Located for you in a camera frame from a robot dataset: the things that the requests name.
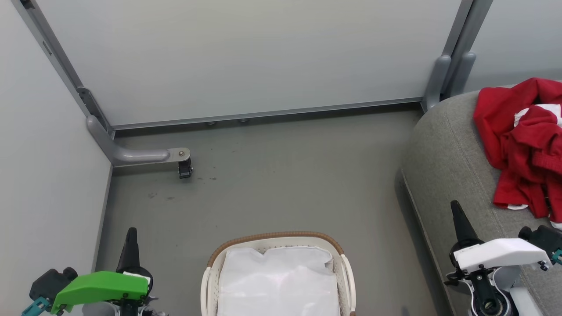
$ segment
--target basket handle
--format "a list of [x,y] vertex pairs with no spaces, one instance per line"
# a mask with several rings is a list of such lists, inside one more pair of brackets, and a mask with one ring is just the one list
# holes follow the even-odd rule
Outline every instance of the basket handle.
[[316,237],[316,238],[324,239],[327,242],[331,243],[332,246],[334,246],[334,248],[336,248],[336,251],[338,252],[338,254],[343,255],[343,249],[338,244],[338,242],[335,241],[333,238],[331,238],[330,236],[328,236],[326,234],[317,233],[317,232],[278,232],[278,233],[251,235],[251,236],[236,238],[236,239],[227,241],[224,244],[220,245],[220,247],[218,247],[215,250],[215,252],[212,253],[211,258],[209,259],[209,262],[207,263],[207,267],[212,267],[213,263],[215,263],[215,259],[219,256],[219,254],[223,250],[225,250],[226,248],[228,248],[230,246],[233,246],[233,245],[236,245],[236,244],[239,244],[239,243],[243,243],[243,242],[248,242],[248,241],[256,241],[256,240],[270,239],[270,238],[280,238],[280,237]]
[[348,293],[350,301],[350,316],[355,316],[355,305],[357,304],[357,297],[355,294],[355,278],[353,277],[353,271],[351,270],[351,265],[347,257],[342,254],[343,267],[346,272],[347,282],[349,284],[350,292]]
[[211,268],[207,267],[203,273],[203,281],[201,281],[201,316],[208,316],[207,314],[207,286],[209,285],[209,276],[211,275]]

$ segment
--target teal connector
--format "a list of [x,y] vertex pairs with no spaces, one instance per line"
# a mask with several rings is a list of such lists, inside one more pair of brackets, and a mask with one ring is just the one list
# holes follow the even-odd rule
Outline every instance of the teal connector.
[[562,264],[562,250],[558,249],[551,258],[554,262],[558,263],[558,264]]
[[47,310],[49,307],[49,301],[46,298],[40,297],[36,299],[33,304],[29,305],[23,312],[21,316],[39,316],[42,312]]

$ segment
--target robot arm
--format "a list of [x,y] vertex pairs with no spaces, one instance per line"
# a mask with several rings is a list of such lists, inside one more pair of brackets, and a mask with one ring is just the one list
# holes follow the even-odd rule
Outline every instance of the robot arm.
[[[473,316],[517,315],[517,302],[532,300],[532,297],[526,289],[524,293],[514,291],[515,296],[511,297],[513,288],[499,288],[498,284],[513,284],[518,273],[496,272],[503,272],[500,271],[503,267],[526,264],[547,271],[555,263],[562,264],[562,233],[544,225],[536,231],[524,227],[519,238],[483,242],[459,202],[452,201],[451,210],[457,243],[451,249],[450,259],[456,271],[447,275],[445,285],[468,286],[472,296],[470,314]],[[538,308],[532,309],[529,304],[525,304],[524,311],[519,315],[541,315]]]
[[38,316],[44,311],[61,316],[79,304],[110,302],[119,306],[121,316],[136,316],[148,305],[152,275],[139,263],[137,230],[129,228],[116,272],[100,271],[78,276],[73,268],[63,273],[50,269],[31,286],[34,300],[21,314]]

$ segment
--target red clothing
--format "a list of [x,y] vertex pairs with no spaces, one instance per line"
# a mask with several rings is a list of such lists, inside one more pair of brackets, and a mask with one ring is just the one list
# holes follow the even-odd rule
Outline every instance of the red clothing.
[[[537,218],[562,223],[562,128],[552,112],[534,106],[562,104],[562,83],[529,79],[513,88],[484,88],[474,121],[490,164],[502,170],[494,204],[527,204]],[[514,116],[529,108],[514,128]]]

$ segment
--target metal frame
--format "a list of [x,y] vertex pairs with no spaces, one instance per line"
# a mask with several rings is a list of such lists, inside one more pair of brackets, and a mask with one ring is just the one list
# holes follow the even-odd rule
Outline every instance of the metal frame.
[[472,44],[493,0],[463,0],[443,54],[433,66],[421,107],[425,112],[442,99],[462,94],[476,60]]
[[425,93],[421,102],[424,112],[429,111],[441,100],[441,89],[445,83],[446,75],[451,66],[451,55],[459,41],[459,36],[463,30],[466,18],[470,12],[473,0],[462,0],[453,21],[451,31],[443,48],[441,56],[437,58],[433,65],[431,76],[429,77]]
[[450,98],[463,92],[476,59],[476,53],[471,52],[470,49],[492,6],[492,2],[493,0],[474,0],[470,6],[470,12],[451,55],[451,66],[441,90],[444,98]]
[[107,134],[99,120],[90,115],[86,126],[103,153],[115,167],[187,161],[191,152],[187,148],[131,150],[117,145]]
[[147,123],[123,124],[123,125],[114,125],[113,128],[115,130],[125,130],[125,129],[137,129],[137,128],[148,128],[148,127],[163,127],[163,126],[171,126],[171,125],[194,124],[194,123],[211,123],[209,125],[214,125],[214,123],[217,122],[217,121],[240,120],[241,122],[244,122],[244,121],[247,121],[248,119],[263,118],[263,117],[267,117],[267,116],[279,116],[279,115],[303,114],[303,113],[314,113],[314,112],[346,110],[346,109],[358,109],[358,108],[361,108],[361,107],[392,105],[392,104],[409,103],[409,102],[420,102],[421,100],[422,100],[421,97],[415,97],[415,98],[404,98],[404,99],[395,99],[395,100],[352,103],[352,104],[344,104],[344,105],[308,107],[308,108],[304,108],[304,109],[294,109],[294,110],[280,110],[280,111],[257,112],[257,113],[249,113],[249,114],[211,116],[211,117],[207,117],[207,118],[195,118],[195,119],[183,119],[183,120],[155,121],[155,122],[147,122]]
[[431,76],[422,98],[405,98],[399,100],[385,100],[377,102],[354,103],[337,106],[313,107],[296,110],[282,110],[271,112],[258,112],[251,114],[226,115],[210,118],[180,119],[169,121],[156,121],[149,123],[123,124],[112,127],[103,112],[99,108],[96,99],[90,90],[82,85],[82,82],[74,70],[70,60],[58,42],[47,19],[41,12],[36,0],[12,0],[24,21],[31,29],[35,38],[42,46],[45,54],[71,90],[72,95],[80,98],[77,103],[86,116],[94,115],[99,120],[107,133],[113,130],[137,129],[148,127],[161,127],[169,125],[182,125],[203,122],[216,122],[221,120],[247,120],[263,116],[277,116],[288,114],[299,114],[307,112],[331,111],[340,109],[353,109],[378,105],[390,105],[403,102],[421,101],[424,111],[428,111],[443,98],[448,98],[463,92],[464,85],[468,79],[476,54],[470,52],[470,48],[482,26],[490,5],[493,0],[461,0],[459,9],[455,16],[449,36],[443,48],[441,56],[436,59]]
[[90,134],[114,167],[178,162],[180,177],[191,176],[191,152],[187,148],[130,150],[117,145],[113,140],[113,127],[99,108],[92,92],[82,85],[37,2],[12,0],[12,3],[87,117],[86,125]]

